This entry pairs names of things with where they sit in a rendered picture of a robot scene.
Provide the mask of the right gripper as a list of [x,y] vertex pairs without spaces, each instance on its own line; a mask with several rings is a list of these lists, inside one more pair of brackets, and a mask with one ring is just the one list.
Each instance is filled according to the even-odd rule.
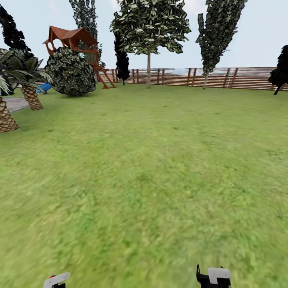
[[196,271],[197,281],[201,283],[201,288],[229,288],[231,285],[229,278],[217,278],[218,284],[211,284],[208,275],[200,274],[199,265]]

